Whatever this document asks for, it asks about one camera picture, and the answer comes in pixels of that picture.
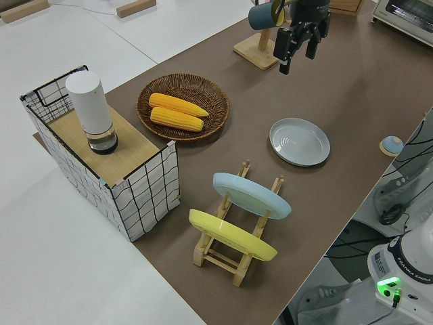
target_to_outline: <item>green light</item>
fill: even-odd
[[[400,278],[396,276],[393,276],[385,280],[380,280],[378,281],[378,290],[382,295],[384,295],[384,291],[386,290],[387,286],[394,286],[397,282],[400,282]]]

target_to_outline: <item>woven tray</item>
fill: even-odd
[[[150,120],[149,97],[152,93],[164,93],[194,103],[209,113],[202,117],[204,124],[200,132],[184,131],[158,125]],[[147,84],[139,94],[137,113],[140,121],[151,132],[166,139],[194,141],[216,133],[229,116],[229,100],[225,93],[212,81],[194,74],[176,73],[157,78]]]

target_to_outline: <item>yellow plate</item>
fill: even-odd
[[[269,244],[231,223],[199,210],[189,210],[189,222],[201,232],[244,254],[270,261],[277,251]]]

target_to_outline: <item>grid pattern box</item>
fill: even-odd
[[[70,183],[133,242],[180,204],[177,145],[169,142],[110,187],[49,126],[74,109],[65,82],[69,74],[81,70],[88,68],[71,70],[20,99],[45,147]]]

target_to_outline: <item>gray plate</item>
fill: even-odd
[[[269,132],[272,148],[282,159],[296,166],[322,163],[331,150],[326,134],[301,118],[284,118]]]

